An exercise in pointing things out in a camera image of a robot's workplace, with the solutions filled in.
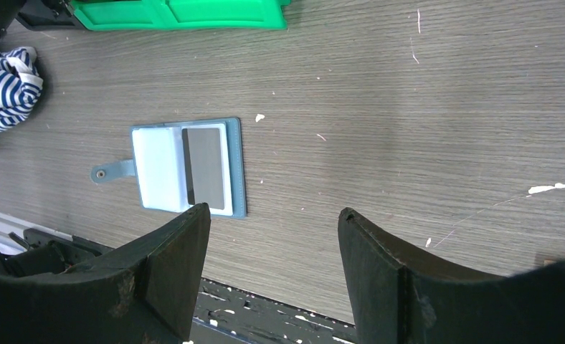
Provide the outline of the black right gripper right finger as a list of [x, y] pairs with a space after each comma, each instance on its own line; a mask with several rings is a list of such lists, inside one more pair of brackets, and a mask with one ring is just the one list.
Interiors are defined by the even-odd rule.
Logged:
[[502, 277], [346, 208], [338, 241], [360, 343], [565, 343], [565, 260]]

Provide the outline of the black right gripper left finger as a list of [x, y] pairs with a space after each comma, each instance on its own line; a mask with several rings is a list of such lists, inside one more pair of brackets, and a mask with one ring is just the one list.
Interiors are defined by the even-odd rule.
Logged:
[[207, 204], [94, 256], [52, 241], [0, 253], [0, 343], [182, 343], [211, 225]]

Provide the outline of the blue card holder wallet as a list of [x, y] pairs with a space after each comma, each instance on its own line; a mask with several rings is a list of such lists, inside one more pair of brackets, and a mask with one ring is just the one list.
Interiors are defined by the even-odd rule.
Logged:
[[93, 167], [93, 182], [136, 178], [145, 209], [182, 213], [206, 203], [213, 216], [246, 217], [239, 118], [135, 125], [129, 133], [132, 158]]

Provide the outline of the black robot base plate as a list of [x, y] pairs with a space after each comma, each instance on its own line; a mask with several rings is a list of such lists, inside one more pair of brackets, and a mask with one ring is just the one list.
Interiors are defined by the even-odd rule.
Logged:
[[[79, 237], [64, 239], [37, 229], [27, 229], [19, 243], [27, 250], [56, 241], [74, 252], [99, 256], [113, 251]], [[182, 343], [353, 343], [353, 325], [202, 279], [189, 340]]]

